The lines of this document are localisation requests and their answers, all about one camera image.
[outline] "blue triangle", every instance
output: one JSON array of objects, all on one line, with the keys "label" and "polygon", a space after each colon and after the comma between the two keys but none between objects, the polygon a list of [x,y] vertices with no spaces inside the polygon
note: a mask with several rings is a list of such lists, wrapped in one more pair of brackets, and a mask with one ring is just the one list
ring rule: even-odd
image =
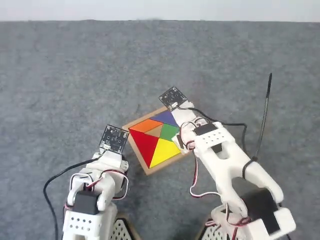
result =
[{"label": "blue triangle", "polygon": [[164,123],[164,124],[169,124],[172,126],[179,127],[174,119],[174,116],[172,116],[171,112],[168,110],[163,111],[153,117],[150,117],[150,119]]}]

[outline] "yellow triangle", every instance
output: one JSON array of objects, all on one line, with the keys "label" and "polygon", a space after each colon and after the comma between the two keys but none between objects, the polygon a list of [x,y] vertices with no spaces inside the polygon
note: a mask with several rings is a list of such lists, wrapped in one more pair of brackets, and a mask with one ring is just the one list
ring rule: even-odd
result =
[{"label": "yellow triangle", "polygon": [[172,141],[159,138],[152,157],[150,168],[172,158],[179,153],[179,148],[177,148],[177,146]]}]

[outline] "circuit board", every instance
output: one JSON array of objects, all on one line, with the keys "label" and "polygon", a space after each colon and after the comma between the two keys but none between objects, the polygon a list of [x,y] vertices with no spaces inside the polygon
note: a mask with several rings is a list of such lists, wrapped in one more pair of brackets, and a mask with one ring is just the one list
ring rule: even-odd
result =
[{"label": "circuit board", "polygon": [[100,148],[121,154],[126,145],[128,136],[128,131],[108,124],[104,129],[99,146]]},{"label": "circuit board", "polygon": [[173,111],[183,104],[187,98],[175,86],[159,96],[159,100],[170,110]]}]

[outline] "white wall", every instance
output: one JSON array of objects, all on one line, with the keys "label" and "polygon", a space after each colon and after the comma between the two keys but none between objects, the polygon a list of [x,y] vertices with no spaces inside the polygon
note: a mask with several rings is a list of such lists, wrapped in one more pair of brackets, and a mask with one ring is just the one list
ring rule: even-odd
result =
[{"label": "white wall", "polygon": [[0,0],[0,21],[320,22],[320,0]]}]

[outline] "wooden frame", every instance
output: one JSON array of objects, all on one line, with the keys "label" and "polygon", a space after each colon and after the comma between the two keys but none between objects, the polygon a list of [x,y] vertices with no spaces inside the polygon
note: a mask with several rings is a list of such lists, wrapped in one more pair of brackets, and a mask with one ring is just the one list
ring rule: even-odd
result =
[{"label": "wooden frame", "polygon": [[[149,119],[149,118],[151,118],[151,117],[153,117],[153,116],[155,116],[155,115],[157,115],[159,113],[162,113],[162,112],[164,112],[166,110],[168,110],[168,109],[165,106],[163,106],[163,107],[159,108],[158,110],[155,110],[155,111],[153,111],[151,113],[148,113],[148,114],[144,115],[143,117],[140,117],[137,120],[134,120],[134,121],[124,125],[122,128],[124,130],[129,131],[129,128],[131,126],[134,126],[134,125],[136,125],[136,124],[138,124],[138,123],[140,123],[140,122],[142,122],[142,121],[144,121],[146,119]],[[129,134],[129,137],[128,137],[128,141],[129,141],[129,143],[130,143],[130,145],[131,145],[136,157],[138,158],[138,160],[139,160],[139,162],[140,162],[140,164],[141,164],[141,166],[142,166],[142,168],[143,168],[143,170],[144,170],[146,175],[153,174],[153,173],[165,168],[166,166],[174,163],[175,161],[177,161],[177,160],[179,160],[179,159],[181,159],[182,157],[185,156],[185,154],[179,153],[179,154],[169,158],[168,160],[165,160],[164,162],[162,162],[162,163],[160,163],[160,164],[158,164],[158,165],[156,165],[154,167],[148,168],[148,166],[145,163],[144,158],[142,157],[142,155],[141,155],[141,153],[140,153],[140,151],[139,151],[139,149],[138,149],[133,137],[130,134]]]}]

